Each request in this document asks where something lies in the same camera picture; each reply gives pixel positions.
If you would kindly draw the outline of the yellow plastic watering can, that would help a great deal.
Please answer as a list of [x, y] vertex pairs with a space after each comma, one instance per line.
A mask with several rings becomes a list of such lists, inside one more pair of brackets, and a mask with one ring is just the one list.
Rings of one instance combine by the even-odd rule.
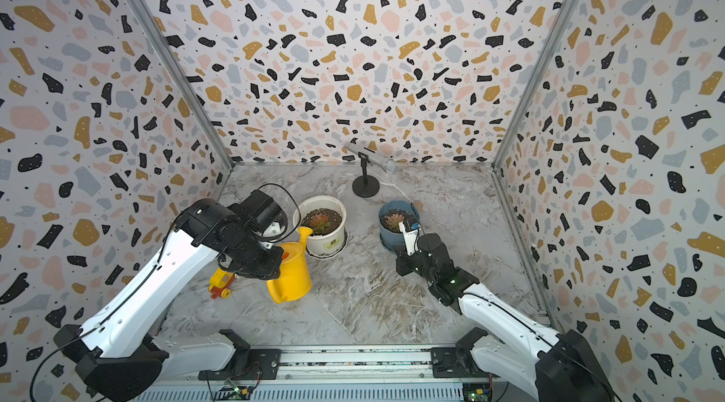
[[283, 243], [281, 274], [277, 279], [267, 281], [271, 298], [277, 303], [292, 302], [306, 296], [313, 287], [306, 262], [307, 241], [313, 230], [307, 226], [298, 229], [298, 242]]

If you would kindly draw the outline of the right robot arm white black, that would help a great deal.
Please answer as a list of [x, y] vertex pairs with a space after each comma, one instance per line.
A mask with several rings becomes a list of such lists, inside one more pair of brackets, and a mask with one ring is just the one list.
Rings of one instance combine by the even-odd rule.
[[477, 323], [460, 343], [464, 373], [492, 373], [536, 401], [616, 401], [591, 346], [576, 330], [561, 333], [505, 303], [455, 265], [435, 233], [403, 234], [396, 253], [400, 276], [415, 273], [442, 305]]

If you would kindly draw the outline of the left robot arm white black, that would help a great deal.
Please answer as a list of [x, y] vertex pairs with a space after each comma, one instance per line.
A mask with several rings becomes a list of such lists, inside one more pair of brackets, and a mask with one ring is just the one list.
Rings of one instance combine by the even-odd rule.
[[286, 214], [260, 190], [228, 207], [198, 200], [172, 223], [132, 282], [83, 324], [62, 327], [54, 342], [81, 380], [109, 401], [130, 401], [158, 379], [241, 376], [248, 370], [250, 346], [232, 330], [182, 340], [150, 330], [211, 262], [239, 277], [277, 279], [283, 255], [278, 242], [287, 228]]

